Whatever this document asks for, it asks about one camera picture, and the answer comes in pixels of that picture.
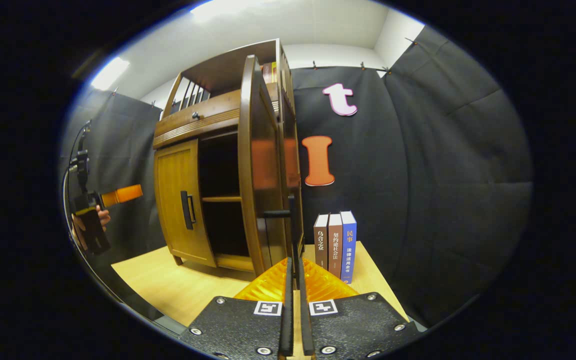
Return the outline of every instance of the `black fabric backdrop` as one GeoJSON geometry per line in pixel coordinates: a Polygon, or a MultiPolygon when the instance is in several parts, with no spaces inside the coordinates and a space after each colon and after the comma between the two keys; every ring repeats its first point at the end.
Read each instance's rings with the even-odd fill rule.
{"type": "MultiPolygon", "coordinates": [[[[360,68],[292,71],[299,140],[332,138],[329,186],[302,188],[304,232],[352,210],[358,236],[404,309],[435,325],[502,270],[528,219],[531,160],[494,79],[429,27],[380,79],[360,68]],[[322,89],[354,91],[338,116],[322,89]]],[[[299,147],[303,178],[307,150],[299,147]]]]}
{"type": "MultiPolygon", "coordinates": [[[[87,188],[100,194],[140,184],[143,196],[109,208],[105,232],[110,249],[89,255],[97,275],[131,308],[151,319],[162,316],[138,296],[112,269],[111,264],[166,246],[154,195],[153,136],[161,110],[112,91],[89,89],[75,103],[61,142],[59,179],[64,176],[78,130],[93,119],[84,148],[88,150],[87,188]]],[[[76,177],[70,194],[79,193],[76,177]]]]}

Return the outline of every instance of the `black door handle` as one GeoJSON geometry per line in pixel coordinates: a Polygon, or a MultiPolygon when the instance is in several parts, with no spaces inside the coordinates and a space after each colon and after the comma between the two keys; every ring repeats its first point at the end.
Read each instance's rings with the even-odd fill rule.
{"type": "Polygon", "coordinates": [[[195,204],[193,203],[193,196],[188,194],[187,191],[181,191],[181,207],[183,209],[183,219],[185,220],[185,228],[193,230],[193,224],[197,223],[195,216],[195,204]],[[190,209],[188,208],[188,198],[190,198],[190,208],[192,209],[192,218],[190,217],[190,209]]]}

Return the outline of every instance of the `table surface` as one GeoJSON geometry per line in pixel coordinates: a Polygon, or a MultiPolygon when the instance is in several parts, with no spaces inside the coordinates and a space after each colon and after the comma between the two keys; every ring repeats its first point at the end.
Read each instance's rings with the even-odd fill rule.
{"type": "MultiPolygon", "coordinates": [[[[315,261],[313,244],[304,246],[303,257],[315,261]]],[[[255,279],[255,274],[226,268],[185,262],[178,266],[167,246],[143,255],[112,264],[114,271],[162,314],[184,326],[189,326],[215,296],[234,297],[255,279]]],[[[378,292],[407,321],[397,296],[391,290],[377,265],[361,241],[357,241],[354,274],[350,287],[359,294],[378,292]]],[[[294,357],[304,359],[302,353],[299,291],[294,292],[294,357]]]]}

